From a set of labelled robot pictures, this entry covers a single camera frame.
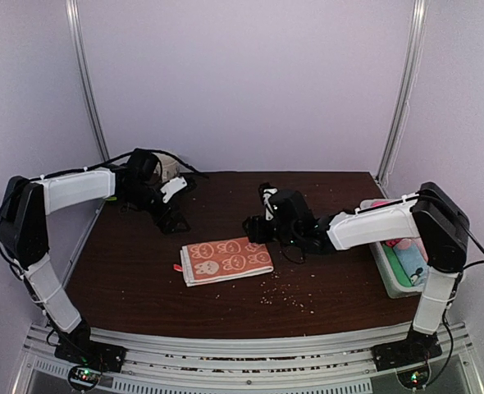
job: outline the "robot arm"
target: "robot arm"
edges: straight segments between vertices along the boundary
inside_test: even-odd
[[[373,352],[379,370],[421,361],[426,354],[441,354],[436,331],[462,276],[469,226],[466,215],[443,190],[428,182],[417,193],[388,204],[319,219],[298,191],[264,184],[259,193],[265,216],[244,222],[252,242],[277,240],[298,246],[303,254],[330,254],[377,241],[421,236],[430,268],[408,338],[380,345]],[[419,351],[410,351],[415,344],[419,344]]]
[[[69,300],[51,265],[46,217],[71,205],[116,196],[149,212],[165,234],[188,231],[189,225],[172,197],[193,187],[193,180],[178,177],[148,186],[145,182],[157,164],[156,156],[136,149],[125,165],[50,179],[14,176],[9,181],[0,211],[0,243],[21,270],[34,302],[58,332],[58,358],[89,366],[94,359],[100,363],[94,364],[98,370],[103,360],[106,370],[119,371],[125,349],[89,339],[89,325]]]

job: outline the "white bracket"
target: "white bracket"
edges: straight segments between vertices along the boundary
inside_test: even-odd
[[[182,176],[171,179],[160,189],[160,191],[164,194],[162,198],[163,203],[167,204],[167,202],[172,198],[173,195],[184,189],[186,186],[187,182]]]
[[[267,221],[270,221],[270,220],[273,219],[273,212],[275,212],[273,207],[269,204],[268,200],[277,191],[278,191],[278,189],[276,189],[276,188],[264,189],[264,191],[263,191],[263,204],[264,204],[264,208],[266,209],[266,220]]]

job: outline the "metal base plate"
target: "metal base plate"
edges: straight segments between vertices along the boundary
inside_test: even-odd
[[[466,392],[483,394],[484,387],[477,371],[478,362],[466,327],[454,324],[451,330],[454,356],[461,357],[461,363],[465,362],[459,368],[452,364],[452,373],[455,377],[461,373],[460,387],[465,387],[464,379],[468,379],[469,386],[476,388]],[[408,332],[409,325],[401,324],[317,337],[200,340],[144,336],[95,328],[92,332],[95,341],[119,344],[127,349],[121,372],[104,373],[95,391],[130,394],[166,391],[190,394],[317,394],[318,391],[320,394],[331,390],[341,393],[347,388],[348,392],[375,392],[373,383],[368,385],[369,379],[381,382],[382,387],[387,380],[402,389],[400,383],[395,381],[395,373],[400,371],[376,371],[371,348],[372,345],[402,340]],[[50,328],[31,327],[22,352],[25,358],[19,363],[11,392],[30,393],[28,387],[31,378],[38,371],[66,379],[75,363],[54,358],[56,348],[46,341],[49,333]],[[61,338],[54,333],[49,338],[53,345],[58,340]],[[435,368],[442,366],[444,352],[450,349],[450,339],[442,326],[438,330],[438,340],[443,346],[443,356],[431,360],[430,364]],[[439,381],[436,388],[442,387],[441,384],[442,381]],[[62,391],[51,389],[48,392]]]
[[[91,341],[91,345],[94,354],[102,356],[101,360],[92,360],[92,362],[87,363],[80,355],[73,354],[69,346],[62,344],[61,342],[54,351],[54,356],[60,360],[69,361],[73,364],[85,365],[96,371],[101,370],[101,365],[103,365],[105,372],[121,372],[121,365],[126,357],[125,347],[95,341]]]
[[[411,364],[422,363],[425,357],[422,354],[422,348],[413,351],[412,345],[417,343],[403,341],[396,341],[392,343],[384,343],[372,348],[373,361],[377,367],[377,371],[386,371],[388,369],[397,369]],[[441,345],[437,342],[428,349],[428,359],[442,355]]]

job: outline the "cartoon bunny face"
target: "cartoon bunny face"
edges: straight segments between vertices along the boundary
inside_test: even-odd
[[[240,244],[237,241],[227,241],[217,245],[218,253],[240,253]]]
[[[260,252],[260,253],[251,254],[250,256],[248,256],[248,261],[250,264],[265,264],[272,261],[272,259],[269,256],[269,253]]]
[[[256,252],[258,250],[262,250],[264,249],[266,246],[264,244],[247,244],[245,246],[245,249],[248,251],[248,252]]]
[[[189,251],[191,252],[191,257],[195,259],[210,259],[215,252],[211,244],[193,245]]]
[[[222,267],[226,271],[230,271],[231,269],[235,269],[237,271],[244,269],[245,267],[245,257],[239,254],[231,256],[228,259],[222,261]]]
[[[213,275],[218,272],[220,266],[216,261],[204,261],[203,263],[198,263],[194,266],[194,271],[197,275]]]

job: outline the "plastic tray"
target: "plastic tray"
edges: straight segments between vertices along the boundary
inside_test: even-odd
[[[372,206],[373,203],[377,201],[390,201],[389,199],[366,199],[360,204],[361,209],[366,209]],[[372,250],[373,258],[377,263],[379,268],[379,273],[381,274],[382,281],[384,282],[384,287],[386,288],[386,293],[390,298],[402,298],[411,296],[420,296],[424,285],[404,287],[402,286],[395,277],[393,270],[391,269],[390,262],[382,249],[380,242],[375,242],[370,244],[370,249]]]

